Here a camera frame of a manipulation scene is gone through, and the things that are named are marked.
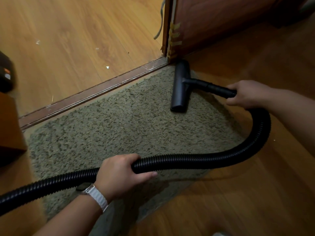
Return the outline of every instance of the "black corrugated hose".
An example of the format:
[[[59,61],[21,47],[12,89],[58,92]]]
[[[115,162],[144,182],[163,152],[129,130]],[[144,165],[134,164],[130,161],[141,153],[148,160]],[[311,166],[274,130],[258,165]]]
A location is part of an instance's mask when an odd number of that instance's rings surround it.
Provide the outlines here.
[[[214,169],[227,167],[247,160],[266,143],[271,121],[263,108],[248,110],[253,118],[253,127],[247,139],[238,146],[223,152],[210,154],[157,155],[139,159],[132,165],[135,173],[167,169]],[[99,168],[78,170],[31,183],[0,196],[0,216],[35,199],[60,190],[95,182]]]

